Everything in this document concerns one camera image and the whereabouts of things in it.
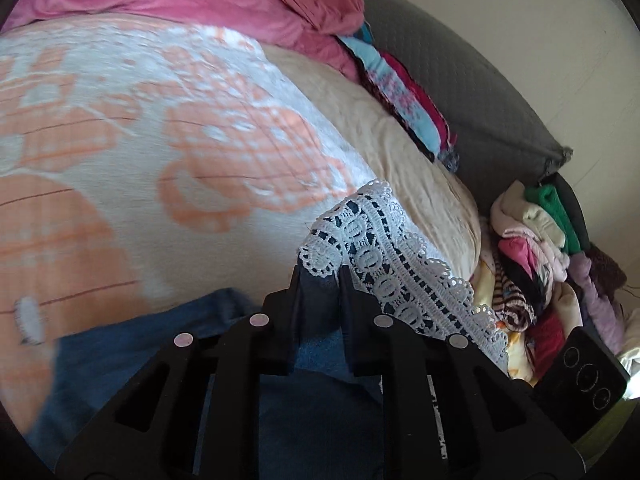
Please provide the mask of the person right hand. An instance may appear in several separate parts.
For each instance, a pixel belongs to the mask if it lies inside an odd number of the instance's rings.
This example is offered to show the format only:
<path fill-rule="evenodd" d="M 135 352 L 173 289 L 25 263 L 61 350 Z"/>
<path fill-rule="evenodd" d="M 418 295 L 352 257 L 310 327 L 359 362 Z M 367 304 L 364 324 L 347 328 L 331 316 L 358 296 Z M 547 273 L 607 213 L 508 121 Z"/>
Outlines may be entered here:
<path fill-rule="evenodd" d="M 567 282 L 554 284 L 551 307 L 561 323 L 564 338 L 570 336 L 575 327 L 584 325 L 576 292 Z"/>

